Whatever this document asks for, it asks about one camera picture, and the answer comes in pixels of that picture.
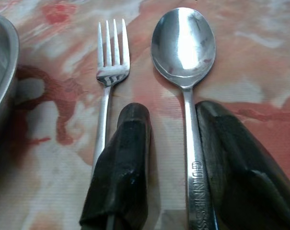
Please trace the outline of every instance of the stainless steel bowl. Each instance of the stainless steel bowl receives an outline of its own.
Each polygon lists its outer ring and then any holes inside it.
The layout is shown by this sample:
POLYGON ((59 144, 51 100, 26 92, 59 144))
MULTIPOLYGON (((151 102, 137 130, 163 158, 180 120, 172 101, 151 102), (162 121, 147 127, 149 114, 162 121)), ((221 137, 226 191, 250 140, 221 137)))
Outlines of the stainless steel bowl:
POLYGON ((0 131, 14 102, 18 55, 18 34, 11 22, 0 15, 0 131))

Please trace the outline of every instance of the fork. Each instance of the fork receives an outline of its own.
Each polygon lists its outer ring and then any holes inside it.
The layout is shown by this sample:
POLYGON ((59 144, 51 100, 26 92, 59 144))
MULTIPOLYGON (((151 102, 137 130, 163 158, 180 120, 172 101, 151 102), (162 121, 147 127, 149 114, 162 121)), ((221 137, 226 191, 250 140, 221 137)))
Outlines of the fork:
POLYGON ((114 25, 114 51, 113 51, 113 64, 112 64, 112 54, 111 54, 111 44, 110 44, 110 33, 109 33, 109 23, 106 21, 106 54, 104 62, 104 53, 102 46, 102 34, 101 34, 101 24, 98 24, 98 41, 97 41, 97 80, 104 85, 103 96, 100 105, 100 113, 98 118, 97 135, 95 142, 95 150, 93 156, 93 166, 92 166, 92 177, 94 174, 95 165, 97 163, 98 157, 103 151, 107 132, 108 132, 108 113, 110 105, 110 97, 112 92, 112 87, 123 81, 130 72, 130 57, 129 57, 129 47, 127 31, 124 19, 122 19, 122 34, 123 34, 123 56, 122 63, 120 59, 120 50, 118 45, 116 21, 113 20, 114 25))

